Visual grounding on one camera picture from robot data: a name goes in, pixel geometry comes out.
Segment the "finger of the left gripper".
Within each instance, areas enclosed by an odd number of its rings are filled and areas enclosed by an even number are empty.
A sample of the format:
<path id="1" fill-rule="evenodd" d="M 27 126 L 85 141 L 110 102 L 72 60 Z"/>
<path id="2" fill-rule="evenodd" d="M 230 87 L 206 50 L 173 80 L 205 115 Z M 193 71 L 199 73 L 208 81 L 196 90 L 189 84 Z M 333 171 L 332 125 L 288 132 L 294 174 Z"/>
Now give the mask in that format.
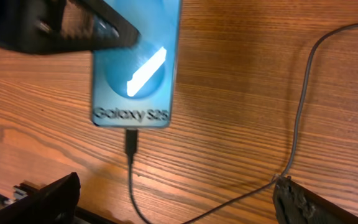
<path id="1" fill-rule="evenodd" d="M 24 54 L 129 48 L 139 31 L 102 0 L 0 0 L 0 48 Z"/>

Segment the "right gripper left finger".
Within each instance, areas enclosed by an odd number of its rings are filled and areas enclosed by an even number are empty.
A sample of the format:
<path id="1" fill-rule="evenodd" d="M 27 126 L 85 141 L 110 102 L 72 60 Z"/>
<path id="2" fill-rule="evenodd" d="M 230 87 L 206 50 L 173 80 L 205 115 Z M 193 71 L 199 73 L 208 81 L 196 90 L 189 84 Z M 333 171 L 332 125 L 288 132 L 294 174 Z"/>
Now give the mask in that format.
<path id="1" fill-rule="evenodd" d="M 0 224 L 71 223 L 80 197 L 77 173 L 47 185 L 0 210 Z"/>

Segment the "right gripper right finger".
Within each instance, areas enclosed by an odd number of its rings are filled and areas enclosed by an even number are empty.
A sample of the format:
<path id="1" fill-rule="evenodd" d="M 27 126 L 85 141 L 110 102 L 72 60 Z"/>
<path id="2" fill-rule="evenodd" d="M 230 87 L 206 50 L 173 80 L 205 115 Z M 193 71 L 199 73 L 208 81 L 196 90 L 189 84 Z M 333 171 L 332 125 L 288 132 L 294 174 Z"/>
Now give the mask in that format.
<path id="1" fill-rule="evenodd" d="M 277 180 L 273 204 L 279 224 L 358 224 L 358 217 L 302 187 L 289 177 Z"/>

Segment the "smartphone with teal screen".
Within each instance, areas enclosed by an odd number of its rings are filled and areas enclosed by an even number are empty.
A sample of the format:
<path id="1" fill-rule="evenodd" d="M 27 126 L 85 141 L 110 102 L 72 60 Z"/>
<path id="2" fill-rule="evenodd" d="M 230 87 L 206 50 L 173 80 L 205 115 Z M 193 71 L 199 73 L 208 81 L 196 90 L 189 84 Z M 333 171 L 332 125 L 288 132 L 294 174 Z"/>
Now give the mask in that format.
<path id="1" fill-rule="evenodd" d="M 182 1 L 107 4 L 140 34 L 132 47 L 94 52 L 91 119 L 102 127 L 166 128 L 172 114 Z"/>

